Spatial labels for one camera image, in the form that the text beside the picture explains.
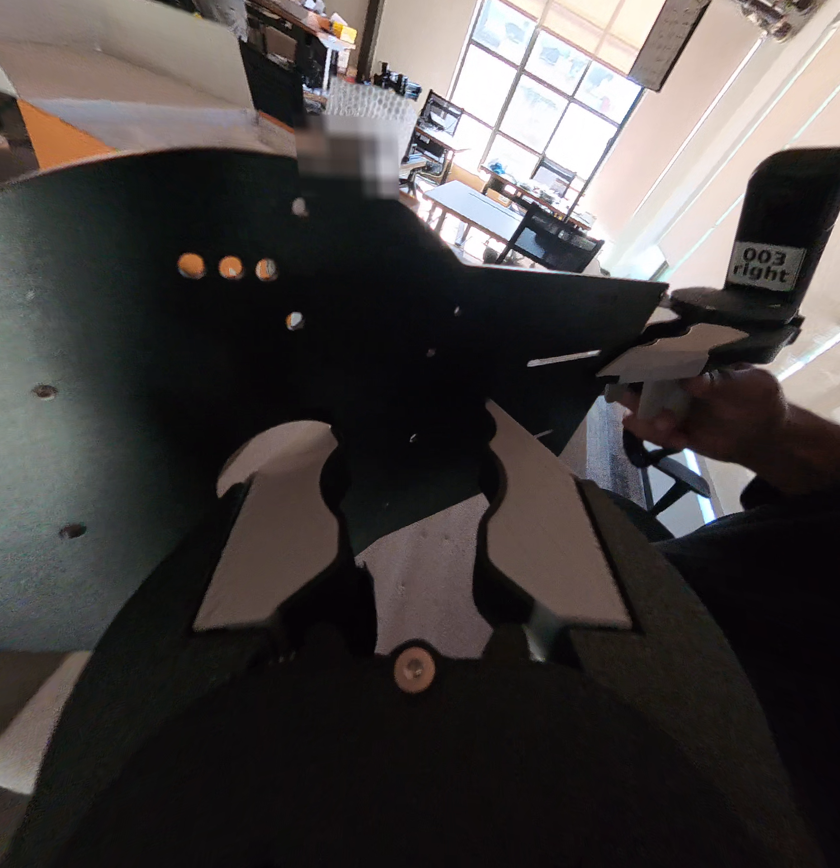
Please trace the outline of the hanging perforated panel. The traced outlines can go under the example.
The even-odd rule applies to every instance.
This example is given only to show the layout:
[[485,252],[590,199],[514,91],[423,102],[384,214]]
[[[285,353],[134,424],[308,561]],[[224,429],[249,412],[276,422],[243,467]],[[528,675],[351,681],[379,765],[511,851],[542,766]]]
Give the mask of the hanging perforated panel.
[[680,59],[710,1],[664,1],[627,78],[659,92]]

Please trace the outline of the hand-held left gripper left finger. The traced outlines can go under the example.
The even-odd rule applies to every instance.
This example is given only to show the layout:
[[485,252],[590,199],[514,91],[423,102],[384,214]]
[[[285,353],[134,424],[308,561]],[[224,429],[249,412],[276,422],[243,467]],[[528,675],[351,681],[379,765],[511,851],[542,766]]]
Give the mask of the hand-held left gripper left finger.
[[339,521],[321,489],[337,447],[330,425],[293,421],[262,431],[225,463],[218,495],[248,487],[193,631],[293,630],[299,594],[339,558]]

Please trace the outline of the bubble wrapped part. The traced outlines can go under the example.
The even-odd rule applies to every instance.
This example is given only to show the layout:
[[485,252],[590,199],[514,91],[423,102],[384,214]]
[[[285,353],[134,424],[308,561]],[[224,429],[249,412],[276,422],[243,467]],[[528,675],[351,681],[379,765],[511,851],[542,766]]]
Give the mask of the bubble wrapped part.
[[333,128],[391,143],[400,153],[410,145],[417,119],[415,102],[373,84],[330,81],[324,117],[339,118]]

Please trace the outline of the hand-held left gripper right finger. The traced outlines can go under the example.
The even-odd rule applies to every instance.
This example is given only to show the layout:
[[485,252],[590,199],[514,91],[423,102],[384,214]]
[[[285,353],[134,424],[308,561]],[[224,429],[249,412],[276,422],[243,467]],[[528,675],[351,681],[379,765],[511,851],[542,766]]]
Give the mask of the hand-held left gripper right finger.
[[489,400],[491,451],[503,493],[488,522],[487,553],[529,599],[529,631],[630,630],[628,612],[566,464]]

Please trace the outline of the person's right hand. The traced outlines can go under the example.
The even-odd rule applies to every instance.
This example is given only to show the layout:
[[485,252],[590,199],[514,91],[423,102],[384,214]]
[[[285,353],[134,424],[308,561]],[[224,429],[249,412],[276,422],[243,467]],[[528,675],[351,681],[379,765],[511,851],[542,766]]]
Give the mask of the person's right hand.
[[629,412],[624,427],[664,449],[692,450],[706,458],[760,470],[783,444],[796,417],[772,374],[739,365],[677,383],[687,398],[677,419],[669,409],[640,417],[642,399],[628,387],[619,402]]

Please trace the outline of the black mesh office chair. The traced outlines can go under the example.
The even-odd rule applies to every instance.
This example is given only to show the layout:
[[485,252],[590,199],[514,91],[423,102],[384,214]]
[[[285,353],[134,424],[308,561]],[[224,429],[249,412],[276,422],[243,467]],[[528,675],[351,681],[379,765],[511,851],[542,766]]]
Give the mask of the black mesh office chair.
[[582,274],[604,244],[534,202],[529,204],[496,265],[517,253],[548,270]]

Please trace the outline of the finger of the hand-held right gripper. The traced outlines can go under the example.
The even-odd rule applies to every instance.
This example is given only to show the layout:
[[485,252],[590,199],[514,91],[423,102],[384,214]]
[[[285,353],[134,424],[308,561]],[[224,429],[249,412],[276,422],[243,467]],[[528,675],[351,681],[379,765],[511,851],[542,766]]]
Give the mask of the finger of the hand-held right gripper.
[[641,341],[666,340],[682,336],[692,327],[692,323],[683,319],[674,310],[656,307],[640,335]]
[[615,377],[618,382],[673,381],[695,377],[704,371],[713,350],[748,336],[748,332],[733,327],[698,323],[682,335],[659,338],[628,349],[599,370],[596,376]]

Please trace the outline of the person's right forearm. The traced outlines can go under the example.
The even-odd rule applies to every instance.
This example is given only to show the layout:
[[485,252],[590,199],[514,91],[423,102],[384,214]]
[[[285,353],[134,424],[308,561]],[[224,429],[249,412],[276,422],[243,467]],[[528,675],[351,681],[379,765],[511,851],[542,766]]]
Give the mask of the person's right forearm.
[[801,495],[840,485],[840,425],[788,405],[759,453],[755,473],[778,491]]

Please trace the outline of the large window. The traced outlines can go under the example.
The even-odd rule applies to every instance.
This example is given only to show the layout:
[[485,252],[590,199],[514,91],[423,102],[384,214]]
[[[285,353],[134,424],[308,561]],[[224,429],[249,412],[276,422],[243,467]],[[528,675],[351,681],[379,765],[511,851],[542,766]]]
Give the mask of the large window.
[[528,180],[542,158],[577,196],[639,102],[629,72],[661,1],[477,4],[450,99],[463,111],[458,164]]

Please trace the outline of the grey table orange edge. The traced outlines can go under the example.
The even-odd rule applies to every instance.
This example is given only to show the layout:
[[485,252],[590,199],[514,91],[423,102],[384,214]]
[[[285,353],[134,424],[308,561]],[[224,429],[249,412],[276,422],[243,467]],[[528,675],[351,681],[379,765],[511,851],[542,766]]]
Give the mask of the grey table orange edge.
[[441,233],[447,216],[473,227],[502,243],[512,240],[522,224],[522,218],[480,191],[455,179],[424,193],[429,202],[428,225]]

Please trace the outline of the person's black clothing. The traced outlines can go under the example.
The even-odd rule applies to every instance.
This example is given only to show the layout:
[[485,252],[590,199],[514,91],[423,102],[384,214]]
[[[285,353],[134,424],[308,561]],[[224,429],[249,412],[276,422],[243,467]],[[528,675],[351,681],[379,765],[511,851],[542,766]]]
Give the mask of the person's black clothing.
[[826,862],[840,866],[840,484],[782,495],[755,479],[742,501],[655,545],[727,637]]

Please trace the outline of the beige roller blind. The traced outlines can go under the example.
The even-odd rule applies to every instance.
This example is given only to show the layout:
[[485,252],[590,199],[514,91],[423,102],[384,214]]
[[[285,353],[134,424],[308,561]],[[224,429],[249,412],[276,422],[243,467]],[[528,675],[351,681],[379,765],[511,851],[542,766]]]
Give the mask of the beige roller blind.
[[586,195],[615,276],[719,287],[762,160],[840,146],[840,2],[786,42],[710,2],[661,92],[643,94]]

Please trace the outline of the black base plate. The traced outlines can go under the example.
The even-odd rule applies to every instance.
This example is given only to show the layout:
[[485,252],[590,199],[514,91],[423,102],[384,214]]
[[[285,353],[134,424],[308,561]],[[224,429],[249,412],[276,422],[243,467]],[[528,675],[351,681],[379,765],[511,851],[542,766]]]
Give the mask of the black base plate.
[[353,548],[561,450],[665,284],[469,266],[356,168],[192,148],[0,186],[0,650],[94,646],[252,437],[334,428]]

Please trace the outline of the orange and white cardboard box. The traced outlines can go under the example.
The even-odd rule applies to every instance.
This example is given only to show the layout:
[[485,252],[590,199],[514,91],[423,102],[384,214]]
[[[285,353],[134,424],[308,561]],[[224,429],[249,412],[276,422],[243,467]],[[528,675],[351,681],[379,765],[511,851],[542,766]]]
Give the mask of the orange and white cardboard box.
[[0,1],[0,182],[184,147],[296,156],[229,28],[163,2]]

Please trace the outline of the white foam sheet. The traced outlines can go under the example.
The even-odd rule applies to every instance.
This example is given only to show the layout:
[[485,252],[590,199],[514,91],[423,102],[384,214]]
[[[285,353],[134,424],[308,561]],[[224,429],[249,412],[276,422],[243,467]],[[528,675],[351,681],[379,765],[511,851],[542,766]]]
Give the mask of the white foam sheet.
[[[483,495],[402,528],[371,544],[359,556],[371,570],[378,607],[378,651],[401,641],[425,639],[457,657],[477,657],[491,628],[481,623],[472,602],[477,531]],[[630,629],[632,618],[601,554],[532,556],[542,570],[530,592],[537,594],[539,614],[529,615],[529,645],[541,650],[541,634],[559,619],[586,627]],[[51,667],[46,654],[0,652],[0,690],[11,667],[24,672],[11,679],[24,688],[26,703],[0,732],[0,789],[29,797],[67,700],[92,652],[60,656]]]

